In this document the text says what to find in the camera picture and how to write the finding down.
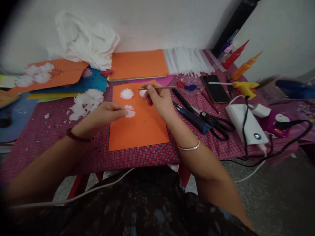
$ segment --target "pink plaid tablecloth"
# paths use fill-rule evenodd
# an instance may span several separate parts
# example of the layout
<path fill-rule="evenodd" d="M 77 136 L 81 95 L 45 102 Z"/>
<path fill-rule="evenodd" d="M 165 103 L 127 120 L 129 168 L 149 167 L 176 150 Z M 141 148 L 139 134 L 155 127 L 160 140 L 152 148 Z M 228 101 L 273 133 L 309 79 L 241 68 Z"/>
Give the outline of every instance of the pink plaid tablecloth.
<path fill-rule="evenodd" d="M 233 66 L 228 72 L 231 73 L 235 71 L 235 69 L 235 66 Z M 221 71 L 216 71 L 216 74 L 222 82 L 226 81 L 225 75 L 221 73 Z M 174 76 L 170 85 L 176 85 L 181 78 L 182 75 Z M 110 86 L 105 93 L 104 100 L 111 101 L 112 86 L 123 83 L 126 82 L 109 83 Z M 201 94 L 186 95 L 182 93 L 182 95 L 191 105 L 214 116 L 228 119 L 228 115 L 224 109 L 226 104 L 217 105 L 221 111 L 221 114 L 218 115 Z M 173 93 L 172 99 L 179 105 L 182 105 Z M 243 102 L 243 100 L 239 99 L 236 102 L 240 103 Z M 264 99 L 259 95 L 250 102 L 251 104 L 266 104 Z M 73 104 L 73 98 L 65 98 L 52 102 L 39 103 L 37 105 L 27 126 L 2 165 L 1 175 L 3 183 L 12 181 L 28 164 L 58 141 L 65 134 L 67 128 L 77 124 L 77 122 L 73 121 L 69 123 L 69 115 L 66 114 L 68 108 Z M 44 115 L 47 113 L 50 113 L 50 118 L 45 119 Z M 183 120 L 192 132 L 198 136 L 219 159 L 236 158 L 245 155 L 244 145 L 236 132 L 230 133 L 229 141 L 222 142 L 217 140 L 210 133 L 208 135 L 201 134 L 187 120 L 184 118 Z M 180 163 L 178 149 L 170 132 L 170 143 L 108 152 L 109 129 L 109 126 L 106 127 L 95 137 L 95 140 L 90 144 L 89 150 L 86 152 L 85 158 L 73 168 L 71 173 L 69 173 L 70 175 Z M 274 151 L 279 151 L 289 140 L 290 138 L 275 140 Z M 274 160 L 283 160 L 286 156 L 294 153 L 297 147 L 297 144 L 293 144 L 285 154 Z M 249 145 L 248 153 L 249 155 L 262 154 L 256 145 Z"/>

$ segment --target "paintbrush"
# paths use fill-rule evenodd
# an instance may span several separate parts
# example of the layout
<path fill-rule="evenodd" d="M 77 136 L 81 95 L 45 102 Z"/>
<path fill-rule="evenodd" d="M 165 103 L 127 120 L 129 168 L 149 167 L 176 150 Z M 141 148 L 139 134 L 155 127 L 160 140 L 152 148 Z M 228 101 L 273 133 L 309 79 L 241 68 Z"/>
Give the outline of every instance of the paintbrush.
<path fill-rule="evenodd" d="M 155 90 L 160 90 L 160 89 L 175 89 L 175 86 L 166 86 L 166 87 L 155 87 Z"/>

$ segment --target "red bracelet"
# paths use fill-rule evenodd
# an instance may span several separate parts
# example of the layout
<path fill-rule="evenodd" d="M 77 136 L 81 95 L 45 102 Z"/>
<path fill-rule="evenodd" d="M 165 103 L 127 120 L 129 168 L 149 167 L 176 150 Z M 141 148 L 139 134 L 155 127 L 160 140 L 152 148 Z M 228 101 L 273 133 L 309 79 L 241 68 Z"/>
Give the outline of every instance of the red bracelet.
<path fill-rule="evenodd" d="M 94 139 L 94 138 L 87 139 L 87 138 L 80 138 L 80 137 L 77 137 L 77 136 L 75 136 L 75 135 L 71 132 L 71 130 L 72 130 L 72 128 L 67 129 L 66 135 L 67 135 L 70 139 L 73 139 L 73 140 L 75 140 L 75 141 L 88 143 L 88 142 L 90 142 L 92 139 Z"/>

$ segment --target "bracelet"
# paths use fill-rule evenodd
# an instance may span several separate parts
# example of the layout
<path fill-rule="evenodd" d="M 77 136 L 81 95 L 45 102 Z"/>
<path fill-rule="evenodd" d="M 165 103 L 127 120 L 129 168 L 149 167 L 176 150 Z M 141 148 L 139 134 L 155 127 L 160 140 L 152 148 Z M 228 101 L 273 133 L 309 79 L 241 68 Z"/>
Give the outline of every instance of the bracelet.
<path fill-rule="evenodd" d="M 192 147 L 192 148 L 187 148 L 187 149 L 185 149 L 185 148 L 181 148 L 181 147 L 179 147 L 177 144 L 177 147 L 180 149 L 180 150 L 183 150 L 183 151 L 192 151 L 192 150 L 195 150 L 196 148 L 198 148 L 199 146 L 200 146 L 200 143 L 201 143 L 201 141 L 200 141 L 200 139 L 197 137 L 197 139 L 199 140 L 199 142 L 198 142 L 198 144 L 196 145 L 196 146 L 194 146 L 194 147 Z"/>
<path fill-rule="evenodd" d="M 72 132 L 71 132 L 72 128 L 69 128 L 67 129 L 66 131 L 66 135 L 72 139 L 72 140 L 75 140 L 75 141 L 79 141 L 79 142 L 83 142 L 83 143 L 88 143 L 90 142 L 92 139 L 94 138 L 91 138 L 91 139 L 88 139 L 88 138 L 80 138 L 78 136 L 75 136 Z"/>

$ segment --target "white wall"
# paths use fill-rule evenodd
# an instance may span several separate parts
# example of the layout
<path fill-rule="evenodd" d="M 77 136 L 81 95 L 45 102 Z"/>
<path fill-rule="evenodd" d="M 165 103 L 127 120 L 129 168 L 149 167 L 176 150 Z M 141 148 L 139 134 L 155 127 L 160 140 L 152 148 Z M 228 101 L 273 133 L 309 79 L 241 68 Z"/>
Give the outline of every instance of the white wall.
<path fill-rule="evenodd" d="M 245 73 L 256 81 L 276 74 L 300 76 L 315 69 L 315 1 L 262 0 L 236 36 L 237 47 L 250 39 L 240 66 L 263 54 Z"/>
<path fill-rule="evenodd" d="M 32 0 L 16 14 L 3 43 L 0 63 L 21 72 L 47 59 L 46 46 L 58 42 L 54 17 L 66 10 L 88 23 L 110 22 L 121 37 L 118 52 L 178 45 L 205 48 L 226 9 L 239 0 Z"/>
<path fill-rule="evenodd" d="M 61 10 L 88 23 L 110 23 L 121 37 L 117 51 L 178 45 L 211 47 L 241 0 L 31 0 L 11 22 L 2 42 L 1 70 L 22 72 L 47 59 L 46 46 L 58 43 L 54 17 Z M 275 74 L 299 76 L 315 69 L 315 0 L 261 0 L 236 37 L 250 39 L 240 66 L 264 53 L 245 74 L 251 81 Z"/>

